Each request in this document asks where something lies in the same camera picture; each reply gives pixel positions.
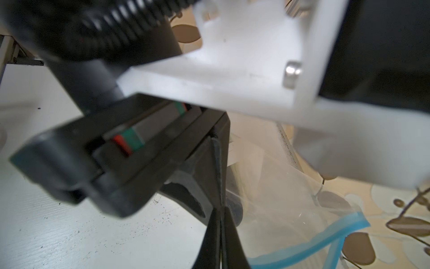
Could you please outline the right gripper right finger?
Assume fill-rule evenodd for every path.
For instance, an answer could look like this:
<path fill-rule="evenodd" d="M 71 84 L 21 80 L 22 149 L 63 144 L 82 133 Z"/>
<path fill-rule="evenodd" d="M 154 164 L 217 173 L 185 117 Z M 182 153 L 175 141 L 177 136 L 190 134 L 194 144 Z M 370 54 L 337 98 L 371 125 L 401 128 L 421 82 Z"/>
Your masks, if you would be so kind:
<path fill-rule="evenodd" d="M 228 207 L 224 207 L 221 217 L 221 245 L 223 269 L 251 269 Z"/>

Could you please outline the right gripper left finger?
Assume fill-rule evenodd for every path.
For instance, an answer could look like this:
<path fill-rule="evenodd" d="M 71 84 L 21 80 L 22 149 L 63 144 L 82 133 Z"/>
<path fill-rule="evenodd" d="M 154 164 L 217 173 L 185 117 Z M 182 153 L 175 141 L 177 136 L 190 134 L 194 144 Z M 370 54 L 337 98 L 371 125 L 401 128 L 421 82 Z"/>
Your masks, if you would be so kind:
<path fill-rule="evenodd" d="M 219 211 L 213 209 L 202 245 L 192 269 L 220 269 L 220 248 L 221 217 Z"/>

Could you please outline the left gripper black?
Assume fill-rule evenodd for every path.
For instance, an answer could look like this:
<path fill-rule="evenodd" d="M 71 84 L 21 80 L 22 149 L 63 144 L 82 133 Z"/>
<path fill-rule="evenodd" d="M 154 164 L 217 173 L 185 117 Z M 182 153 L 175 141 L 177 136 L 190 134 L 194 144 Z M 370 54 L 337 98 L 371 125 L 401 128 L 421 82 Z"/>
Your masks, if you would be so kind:
<path fill-rule="evenodd" d="M 226 205 L 225 112 L 135 94 L 43 132 L 11 163 L 56 200 L 129 217 L 156 193 L 208 225 Z"/>

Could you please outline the clear zip top bag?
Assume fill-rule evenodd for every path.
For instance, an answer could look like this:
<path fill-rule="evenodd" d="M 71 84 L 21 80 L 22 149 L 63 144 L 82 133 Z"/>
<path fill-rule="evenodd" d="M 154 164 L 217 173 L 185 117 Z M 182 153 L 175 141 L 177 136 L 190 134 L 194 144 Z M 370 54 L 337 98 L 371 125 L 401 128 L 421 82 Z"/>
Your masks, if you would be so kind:
<path fill-rule="evenodd" d="M 253 269 L 343 269 L 347 236 L 362 210 L 257 145 L 231 135 L 227 206 Z"/>

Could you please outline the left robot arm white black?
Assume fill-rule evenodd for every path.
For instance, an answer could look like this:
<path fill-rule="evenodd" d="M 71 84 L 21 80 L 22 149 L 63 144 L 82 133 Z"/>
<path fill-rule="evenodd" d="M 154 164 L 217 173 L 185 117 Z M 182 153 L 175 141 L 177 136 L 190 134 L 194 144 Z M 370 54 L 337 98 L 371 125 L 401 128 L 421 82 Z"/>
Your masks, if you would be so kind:
<path fill-rule="evenodd" d="M 169 19 L 193 1 L 2 1 L 1 22 L 82 112 L 11 157 L 52 197 L 129 217 L 161 193 L 204 224 L 224 217 L 230 121 L 179 98 L 126 96 L 133 66 L 180 55 Z"/>

